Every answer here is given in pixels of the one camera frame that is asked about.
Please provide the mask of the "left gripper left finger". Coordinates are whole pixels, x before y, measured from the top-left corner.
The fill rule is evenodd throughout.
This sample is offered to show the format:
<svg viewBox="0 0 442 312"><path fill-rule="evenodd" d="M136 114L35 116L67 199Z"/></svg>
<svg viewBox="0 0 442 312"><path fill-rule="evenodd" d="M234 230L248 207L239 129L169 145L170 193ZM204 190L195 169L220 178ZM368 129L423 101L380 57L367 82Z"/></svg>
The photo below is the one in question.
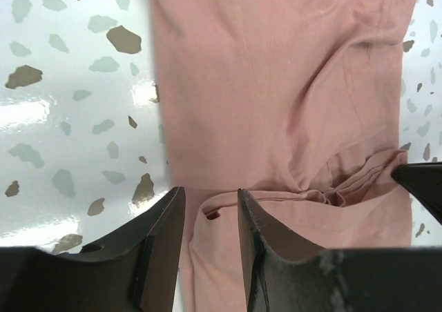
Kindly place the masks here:
<svg viewBox="0 0 442 312"><path fill-rule="evenodd" d="M79 253L2 248L1 310L171 311L185 206L175 187Z"/></svg>

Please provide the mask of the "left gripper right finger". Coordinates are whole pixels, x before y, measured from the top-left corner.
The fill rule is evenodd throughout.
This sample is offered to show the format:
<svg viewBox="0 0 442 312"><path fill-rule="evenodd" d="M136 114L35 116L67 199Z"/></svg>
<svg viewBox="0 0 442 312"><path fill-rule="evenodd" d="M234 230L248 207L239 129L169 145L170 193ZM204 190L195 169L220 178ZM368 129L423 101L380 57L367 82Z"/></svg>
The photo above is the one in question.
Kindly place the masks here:
<svg viewBox="0 0 442 312"><path fill-rule="evenodd" d="M248 311L440 311L441 249L326 249L238 191Z"/></svg>

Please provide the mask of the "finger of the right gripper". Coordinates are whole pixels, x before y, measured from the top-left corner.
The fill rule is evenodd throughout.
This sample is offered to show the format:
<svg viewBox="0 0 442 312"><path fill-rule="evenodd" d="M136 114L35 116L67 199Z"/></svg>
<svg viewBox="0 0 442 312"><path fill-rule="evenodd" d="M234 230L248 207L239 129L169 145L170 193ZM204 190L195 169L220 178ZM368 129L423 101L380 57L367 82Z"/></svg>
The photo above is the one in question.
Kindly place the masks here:
<svg viewBox="0 0 442 312"><path fill-rule="evenodd" d="M422 206L437 222L441 222L441 162L399 165L392 171L391 176L398 184L420 201Z"/></svg>

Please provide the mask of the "pink t shirt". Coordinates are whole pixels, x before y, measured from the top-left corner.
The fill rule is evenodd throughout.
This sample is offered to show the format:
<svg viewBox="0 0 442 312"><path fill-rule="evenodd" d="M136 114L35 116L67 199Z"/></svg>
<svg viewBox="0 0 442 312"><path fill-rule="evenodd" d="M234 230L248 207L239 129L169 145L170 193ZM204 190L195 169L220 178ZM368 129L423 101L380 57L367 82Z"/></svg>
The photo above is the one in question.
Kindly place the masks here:
<svg viewBox="0 0 442 312"><path fill-rule="evenodd" d="M403 38L416 0L150 0L186 311L245 311L238 190L325 248L404 247Z"/></svg>

